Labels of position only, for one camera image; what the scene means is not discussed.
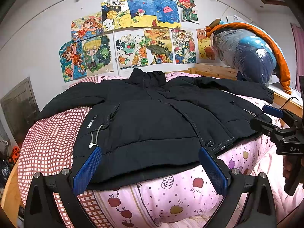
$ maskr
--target poster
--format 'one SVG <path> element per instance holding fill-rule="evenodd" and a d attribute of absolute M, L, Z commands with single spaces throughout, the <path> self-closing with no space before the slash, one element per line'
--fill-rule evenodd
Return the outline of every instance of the poster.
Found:
<path fill-rule="evenodd" d="M 178 9 L 175 1 L 153 0 L 158 26 L 176 28 L 181 26 Z"/>
<path fill-rule="evenodd" d="M 106 35 L 82 41 L 87 76 L 113 71 L 109 39 Z"/>
<path fill-rule="evenodd" d="M 211 48 L 210 38 L 206 37 L 203 29 L 196 29 L 197 43 L 199 45 L 199 58 L 214 60 L 214 52 Z"/>
<path fill-rule="evenodd" d="M 148 66 L 143 31 L 133 32 L 116 40 L 120 69 Z"/>
<path fill-rule="evenodd" d="M 104 31 L 130 27 L 132 19 L 127 0 L 107 1 L 101 3 Z"/>
<path fill-rule="evenodd" d="M 65 43 L 59 50 L 59 57 L 64 82 L 87 75 L 81 42 Z"/>
<path fill-rule="evenodd" d="M 144 29 L 146 48 L 153 55 L 152 64 L 172 63 L 172 42 L 170 31 L 166 29 Z"/>
<path fill-rule="evenodd" d="M 77 42 L 103 33 L 101 11 L 72 21 L 72 40 Z"/>
<path fill-rule="evenodd" d="M 128 0 L 133 27 L 157 26 L 153 0 Z"/>
<path fill-rule="evenodd" d="M 172 30 L 176 64 L 196 63 L 193 33 L 185 30 Z"/>
<path fill-rule="evenodd" d="M 196 5 L 194 0 L 176 0 L 177 5 L 183 8 L 183 21 L 199 23 L 197 18 L 197 10 L 193 9 Z"/>

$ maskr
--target puffer jacket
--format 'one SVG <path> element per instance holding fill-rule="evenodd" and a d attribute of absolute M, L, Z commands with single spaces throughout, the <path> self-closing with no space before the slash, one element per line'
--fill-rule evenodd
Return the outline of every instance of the puffer jacket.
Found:
<path fill-rule="evenodd" d="M 92 107 L 78 132 L 73 164 L 96 142 L 102 159 L 87 189 L 114 189 L 193 168 L 201 146 L 220 155 L 243 138 L 258 136 L 249 125 L 252 113 L 271 119 L 233 93 L 273 102 L 273 92 L 257 83 L 210 77 L 166 83 L 163 72 L 135 68 L 129 79 L 79 83 L 40 115 Z"/>

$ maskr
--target checkered fabric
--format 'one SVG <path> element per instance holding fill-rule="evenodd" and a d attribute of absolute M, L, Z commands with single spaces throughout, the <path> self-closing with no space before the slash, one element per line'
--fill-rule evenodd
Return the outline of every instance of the checkered fabric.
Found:
<path fill-rule="evenodd" d="M 71 86 L 85 81 L 98 83 L 104 79 L 107 78 L 92 76 Z M 39 120 L 30 128 L 23 142 L 18 165 L 18 183 L 24 204 L 35 172 L 48 176 L 58 174 L 63 168 L 72 167 L 73 145 L 89 111 L 89 107 L 71 109 Z M 54 193 L 54 198 L 66 227 L 74 228 L 57 193 Z M 78 195 L 78 199 L 97 227 L 113 228 L 98 206 L 93 191 L 85 191 Z"/>

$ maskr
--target white wall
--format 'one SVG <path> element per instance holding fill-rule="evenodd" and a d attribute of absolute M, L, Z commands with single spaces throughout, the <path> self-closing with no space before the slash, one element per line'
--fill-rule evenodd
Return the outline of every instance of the white wall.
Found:
<path fill-rule="evenodd" d="M 286 13 L 259 13 L 260 26 L 277 42 L 283 51 L 289 71 L 290 71 L 290 87 L 295 87 L 296 82 L 296 53 L 295 41 L 292 34 L 290 23 L 297 24 L 299 22 L 289 10 Z M 279 81 L 273 76 L 272 81 Z"/>
<path fill-rule="evenodd" d="M 72 84 L 63 81 L 58 50 L 71 39 L 71 21 L 99 11 L 101 1 L 104 0 L 17 1 L 0 25 L 0 98 L 30 76 L 34 95 L 41 110 L 54 96 Z M 243 0 L 195 0 L 195 3 L 196 9 L 199 10 L 200 24 L 182 22 L 183 28 L 193 30 L 195 40 L 195 29 L 204 28 L 216 18 L 224 19 L 235 14 L 259 24 L 256 10 Z M 108 36 L 114 56 L 114 40 L 111 33 L 108 33 Z M 141 69 L 174 71 L 187 69 L 190 66 L 162 64 Z M 118 74 L 115 62 L 114 72 L 109 74 Z M 122 74 L 128 75 L 130 70 L 124 70 Z M 0 119 L 14 144 L 2 109 L 0 109 Z"/>

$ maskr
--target human hand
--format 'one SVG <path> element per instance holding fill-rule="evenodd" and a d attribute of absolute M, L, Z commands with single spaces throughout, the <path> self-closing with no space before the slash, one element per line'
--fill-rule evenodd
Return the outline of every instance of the human hand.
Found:
<path fill-rule="evenodd" d="M 290 156 L 283 156 L 283 177 L 289 178 L 292 171 L 292 163 L 290 162 Z M 304 166 L 304 156 L 301 160 L 302 166 Z"/>

